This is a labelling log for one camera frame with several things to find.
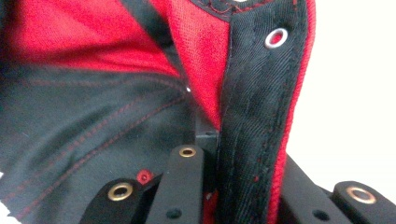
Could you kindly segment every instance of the metal ring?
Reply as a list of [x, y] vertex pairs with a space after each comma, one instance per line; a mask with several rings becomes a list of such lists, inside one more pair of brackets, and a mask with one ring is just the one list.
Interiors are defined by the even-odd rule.
[[[275, 44], [271, 43], [276, 35], [282, 35], [279, 41], [277, 41]], [[288, 39], [288, 31], [283, 28], [278, 28], [271, 32], [266, 38], [265, 38], [265, 47], [268, 49], [276, 49], [280, 46], [282, 46], [285, 42], [286, 39]]]
[[186, 158], [193, 157], [195, 156], [196, 153], [197, 151], [195, 151], [195, 149], [193, 149], [192, 147], [184, 147], [178, 152], [178, 154], [181, 157], [186, 157]]
[[[359, 196], [357, 196], [354, 191], [359, 191], [362, 192], [364, 194], [366, 194], [369, 198], [368, 199], [363, 199]], [[357, 188], [357, 187], [349, 187], [346, 189], [347, 194], [349, 194], [349, 196], [351, 198], [353, 198], [354, 200], [360, 202], [360, 203], [367, 203], [367, 204], [372, 204], [376, 202], [376, 198], [375, 196], [370, 193], [369, 191], [365, 190], [365, 189], [361, 189], [361, 188]]]
[[[117, 193], [117, 190], [123, 189], [125, 192], [123, 193]], [[131, 184], [129, 183], [119, 183], [113, 186], [107, 194], [108, 199], [111, 201], [117, 202], [117, 201], [122, 201], [124, 199], [127, 199], [129, 196], [131, 196], [132, 192], [134, 191], [134, 188], [132, 187]]]

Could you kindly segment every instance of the black denim fabric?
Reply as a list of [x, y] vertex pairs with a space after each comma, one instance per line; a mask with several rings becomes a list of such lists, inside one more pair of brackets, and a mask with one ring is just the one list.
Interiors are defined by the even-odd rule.
[[160, 174], [193, 141], [178, 80], [50, 67], [2, 66], [2, 202], [27, 223], [78, 223], [108, 181]]
[[[220, 223], [266, 223], [277, 152], [306, 38], [305, 1], [281, 0], [233, 14], [228, 68], [221, 94]], [[289, 37], [277, 49], [265, 38]]]

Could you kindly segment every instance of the red edge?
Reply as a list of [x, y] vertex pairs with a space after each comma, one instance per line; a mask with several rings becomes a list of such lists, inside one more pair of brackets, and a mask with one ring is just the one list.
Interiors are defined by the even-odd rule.
[[293, 96], [291, 98], [291, 104], [289, 108], [288, 117], [286, 119], [285, 132], [282, 137], [282, 142], [279, 148], [279, 153], [276, 159], [276, 165], [273, 176], [273, 184], [271, 187], [270, 202], [268, 208], [267, 223], [275, 224], [277, 220], [278, 205], [280, 201], [280, 192], [282, 186], [283, 173], [286, 164], [286, 145], [289, 140], [289, 133], [291, 124], [293, 122], [294, 108], [297, 104], [298, 97], [300, 95], [301, 87], [303, 86], [304, 75], [308, 66], [309, 58], [311, 56], [311, 50], [314, 45], [315, 39], [315, 27], [316, 27], [316, 10], [315, 0], [307, 0], [306, 7], [308, 11], [308, 33], [305, 40], [305, 48], [303, 59], [301, 61], [301, 67], [299, 75], [297, 77], [297, 84], [294, 89]]

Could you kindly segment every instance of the garment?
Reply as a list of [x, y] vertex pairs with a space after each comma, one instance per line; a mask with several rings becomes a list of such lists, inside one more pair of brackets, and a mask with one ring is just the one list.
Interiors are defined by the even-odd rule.
[[[19, 0], [2, 9], [0, 199], [12, 216], [78, 223], [108, 181], [160, 174], [169, 151], [193, 141], [196, 103], [219, 131], [218, 222], [276, 222], [314, 1]], [[271, 44], [285, 42], [266, 46], [278, 28], [287, 36]]]

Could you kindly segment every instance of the white wall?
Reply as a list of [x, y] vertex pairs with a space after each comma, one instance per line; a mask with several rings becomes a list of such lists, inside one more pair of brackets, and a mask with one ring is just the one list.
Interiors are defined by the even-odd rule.
[[356, 180], [396, 203], [396, 3], [317, 0], [317, 38], [289, 154], [332, 190]]

